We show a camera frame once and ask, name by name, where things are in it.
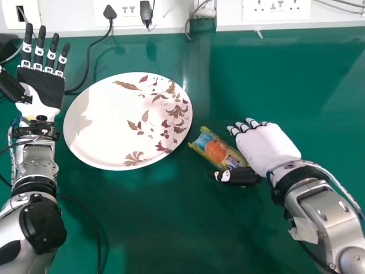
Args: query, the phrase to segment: yellow wrapper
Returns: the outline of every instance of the yellow wrapper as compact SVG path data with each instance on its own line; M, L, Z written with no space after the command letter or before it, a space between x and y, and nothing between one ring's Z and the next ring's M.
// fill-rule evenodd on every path
M238 150L229 146L210 129L203 126L200 128L200 132L199 138L188 145L219 170L248 166L246 159Z

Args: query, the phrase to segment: robot forearm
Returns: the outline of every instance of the robot forearm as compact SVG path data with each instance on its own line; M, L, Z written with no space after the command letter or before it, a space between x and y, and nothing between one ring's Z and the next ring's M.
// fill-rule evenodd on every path
M272 198L285 207L286 218L296 226L294 232L303 235L311 225L315 228L318 243L312 250L325 265L319 269L323 273L329 269L341 274L365 273L360 220L351 204L328 184L327 176L300 163L284 165L273 174Z
M32 123L47 125L40 120ZM57 248L66 240L56 200L53 130L44 129L38 140L16 149L17 178L0 212L0 274L47 273ZM19 135L22 130L14 132ZM35 137L19 136L18 142Z

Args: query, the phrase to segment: white plate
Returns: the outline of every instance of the white plate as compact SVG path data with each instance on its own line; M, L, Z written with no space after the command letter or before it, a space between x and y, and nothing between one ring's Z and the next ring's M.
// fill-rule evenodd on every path
M186 92L156 74L103 79L71 104L63 133L72 153L104 170L132 170L166 157L186 137L193 110Z

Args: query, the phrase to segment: green table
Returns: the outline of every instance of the green table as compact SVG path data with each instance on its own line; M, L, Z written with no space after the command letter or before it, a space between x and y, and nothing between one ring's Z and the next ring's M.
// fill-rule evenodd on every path
M193 107L192 129L183 144L151 166L128 172L103 171L79 161L62 139L56 145L59 192L93 211L109 239L105 274L319 273L291 239L283 209L273 204L266 182L231 188L207 178L213 167L187 142L206 125L234 144L229 124L254 117L279 123L302 151L334 173L365 207L361 179L365 164L364 28L201 32L189 43L179 35L109 37L91 53L87 82L146 71L183 86ZM71 43L66 86L84 71L91 38ZM15 72L19 58L6 67ZM57 117L75 95L67 96ZM0 102L0 145L19 112ZM123 137L107 140L123 142ZM0 159L10 178L10 159ZM0 201L10 191L0 185ZM88 216L70 202L60 203L68 230L51 273L94 273L95 235Z

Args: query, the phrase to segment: power socket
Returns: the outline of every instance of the power socket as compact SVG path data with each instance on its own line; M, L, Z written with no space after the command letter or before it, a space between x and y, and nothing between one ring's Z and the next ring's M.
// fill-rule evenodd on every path
M24 19L17 7L20 7L34 29L40 28L38 0L2 0L2 11L6 27L9 30L25 30Z
M311 0L243 0L244 21L310 18Z
M94 0L95 21L98 27L108 27L109 21L103 16L103 10L107 5L111 5L117 13L117 18L113 20L115 27L141 26L144 24L140 15L139 0ZM162 21L162 0L155 0L155 10L153 11L152 25L158 25Z

